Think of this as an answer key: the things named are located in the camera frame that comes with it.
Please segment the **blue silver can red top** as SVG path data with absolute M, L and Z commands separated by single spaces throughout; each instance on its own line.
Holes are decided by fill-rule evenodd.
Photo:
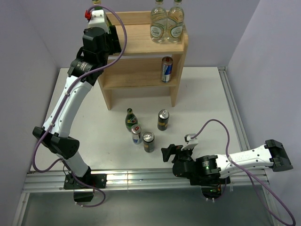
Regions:
M 173 68 L 173 59 L 170 56 L 162 58 L 161 65 L 161 81 L 168 83 L 171 80 L 171 73 Z

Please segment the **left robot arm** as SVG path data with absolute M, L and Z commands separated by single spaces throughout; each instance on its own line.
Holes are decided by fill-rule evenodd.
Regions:
M 49 118 L 42 127 L 35 127 L 33 135 L 38 145 L 44 145 L 64 161 L 75 175 L 75 183 L 86 188 L 92 177 L 90 167 L 79 154 L 79 141 L 70 137 L 73 120 L 88 92 L 103 73 L 109 56 L 109 35 L 100 27 L 84 30 L 83 46 L 72 61 L 63 92 Z

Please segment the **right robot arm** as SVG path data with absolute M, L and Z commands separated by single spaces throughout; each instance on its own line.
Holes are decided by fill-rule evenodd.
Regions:
M 162 84 L 169 87 L 171 103 L 174 105 L 188 47 L 188 35 L 183 31 L 174 44 L 155 44 L 148 36 L 148 27 L 148 24 L 112 26 L 125 59 L 119 60 L 107 71 L 104 87 L 110 91 Z M 293 168 L 283 144 L 273 139 L 252 150 L 205 155 L 196 159 L 192 158 L 192 152 L 198 144 L 197 135 L 188 134 L 184 139 L 186 145 L 171 144 L 162 148 L 161 152 L 163 161 L 172 162 L 173 174 L 189 179 L 191 185 L 227 184 L 231 175 L 248 172 L 252 167 L 268 167 L 274 172 Z

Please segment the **wooden shelf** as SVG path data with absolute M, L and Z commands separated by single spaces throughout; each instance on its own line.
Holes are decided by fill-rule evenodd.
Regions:
M 183 29 L 178 42 L 154 42 L 150 38 L 149 11 L 118 12 L 127 31 L 125 39 L 115 16 L 112 13 L 107 13 L 107 16 L 116 26 L 120 44 L 126 46 L 122 59 L 98 78 L 107 109 L 112 108 L 114 89 L 160 86 L 169 88 L 171 105 L 175 106 L 189 43 L 186 29 Z M 171 80 L 168 83 L 162 82 L 160 77 L 162 58 L 166 56 L 173 59 Z

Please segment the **black can front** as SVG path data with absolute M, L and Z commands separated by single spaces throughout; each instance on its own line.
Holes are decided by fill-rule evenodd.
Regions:
M 143 147 L 145 152 L 152 153 L 155 149 L 155 135 L 152 132 L 143 134 Z

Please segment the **black can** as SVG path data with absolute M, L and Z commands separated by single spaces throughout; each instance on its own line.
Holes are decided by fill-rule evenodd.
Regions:
M 164 131 L 168 127 L 168 120 L 169 120 L 169 112 L 166 109 L 162 109 L 158 113 L 158 124 L 157 127 L 160 131 Z
M 143 147 L 145 152 L 152 153 L 155 149 L 155 135 L 152 132 L 143 134 Z

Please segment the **black can back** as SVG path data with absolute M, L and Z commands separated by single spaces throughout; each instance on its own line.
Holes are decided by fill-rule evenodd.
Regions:
M 162 109 L 158 113 L 158 124 L 157 127 L 160 131 L 164 131 L 168 127 L 168 120 L 169 120 L 169 112 L 166 109 Z

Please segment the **green glass bottle back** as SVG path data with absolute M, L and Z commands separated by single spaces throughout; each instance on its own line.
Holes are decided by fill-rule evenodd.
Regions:
M 127 109 L 127 115 L 126 115 L 126 118 L 125 118 L 126 129 L 130 132 L 131 127 L 135 124 L 139 124 L 138 119 L 135 116 L 135 114 L 133 113 L 132 108 L 128 108 Z

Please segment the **clear glass bottle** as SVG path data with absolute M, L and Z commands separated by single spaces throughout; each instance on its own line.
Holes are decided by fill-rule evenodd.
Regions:
M 167 14 L 167 40 L 178 42 L 182 35 L 184 25 L 184 10 L 182 0 L 174 0 L 174 6 Z
M 167 12 L 163 0 L 155 0 L 155 7 L 150 12 L 150 37 L 153 42 L 164 40 L 167 24 Z

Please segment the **clear glass bottle right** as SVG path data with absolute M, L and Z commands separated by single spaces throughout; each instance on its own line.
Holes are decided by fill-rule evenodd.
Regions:
M 167 14 L 167 40 L 178 42 L 182 35 L 184 25 L 184 10 L 182 0 L 174 0 L 174 6 Z

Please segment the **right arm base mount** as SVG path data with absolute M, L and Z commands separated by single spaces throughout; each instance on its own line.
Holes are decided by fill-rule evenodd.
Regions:
M 191 186 L 201 186 L 203 196 L 208 199 L 221 197 L 223 190 L 231 182 L 230 177 L 214 178 L 213 180 L 190 178 L 189 180 Z

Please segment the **aluminium rail front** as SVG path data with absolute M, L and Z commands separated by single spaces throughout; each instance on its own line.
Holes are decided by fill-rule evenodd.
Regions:
M 104 191 L 191 187 L 188 179 L 174 176 L 171 169 L 99 170 L 93 171 L 92 174 L 107 175 Z M 64 182 L 65 174 L 62 171 L 34 172 L 26 176 L 22 192 L 64 192 Z

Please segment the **aluminium rail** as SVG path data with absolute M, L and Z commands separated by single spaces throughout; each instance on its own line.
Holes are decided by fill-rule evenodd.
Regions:
M 92 174 L 107 175 L 104 191 L 191 187 L 188 179 L 174 176 L 171 169 L 99 170 L 93 171 Z M 62 171 L 34 172 L 26 176 L 22 192 L 64 192 L 64 182 L 65 174 Z
M 232 121 L 233 121 L 233 124 L 235 127 L 237 137 L 238 137 L 240 149 L 242 151 L 246 151 L 246 150 L 250 149 L 250 145 L 249 145 L 247 135 L 246 135 L 246 132 L 245 132 L 245 129 L 244 129 L 244 126 L 243 126 L 243 123 L 242 123 L 242 120 L 241 120 L 241 117 L 239 114 L 239 110 L 238 110 L 238 107 L 237 107 L 237 104 L 236 104 L 236 101 L 235 101 L 235 98 L 234 98 L 234 95 L 233 95 L 233 92 L 232 92 L 232 89 L 230 86 L 230 82 L 229 82 L 229 79 L 227 76 L 226 69 L 227 69 L 227 67 L 224 67 L 224 66 L 218 67 L 218 72 L 219 72 L 219 75 L 220 75 L 220 78 L 222 81 L 222 85 L 223 85 L 226 99 L 228 102 L 228 106 L 230 109 L 230 114 L 232 117 Z

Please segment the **aluminium rail right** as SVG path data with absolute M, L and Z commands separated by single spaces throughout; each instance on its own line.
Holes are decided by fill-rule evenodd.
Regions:
M 220 78 L 222 81 L 222 85 L 223 85 L 226 99 L 228 102 L 228 106 L 230 109 L 230 114 L 232 117 L 232 121 L 233 121 L 233 124 L 235 127 L 237 137 L 238 137 L 240 149 L 242 151 L 246 151 L 246 150 L 250 149 L 250 145 L 249 145 L 247 135 L 246 135 L 246 132 L 245 132 L 245 129 L 244 129 L 244 126 L 243 126 L 243 123 L 242 123 L 242 120 L 241 120 L 241 117 L 239 114 L 239 110 L 238 110 L 238 107 L 237 107 L 237 104 L 236 104 L 236 101 L 235 101 L 235 98 L 234 98 L 234 95 L 233 95 L 233 92 L 232 92 L 232 89 L 230 86 L 230 82 L 229 82 L 229 79 L 227 76 L 226 69 L 227 69 L 227 67 L 224 67 L 224 66 L 218 67 L 218 72 L 219 72 L 219 75 L 220 75 Z

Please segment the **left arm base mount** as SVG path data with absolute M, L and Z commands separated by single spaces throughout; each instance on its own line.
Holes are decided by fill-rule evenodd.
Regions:
M 65 176 L 64 190 L 73 190 L 73 199 L 77 205 L 83 207 L 96 207 L 104 203 L 106 195 L 102 189 L 106 187 L 106 174 L 90 174 L 84 178 L 75 178 L 72 174 Z M 96 192 L 103 195 L 103 199 L 97 204 L 89 205 Z

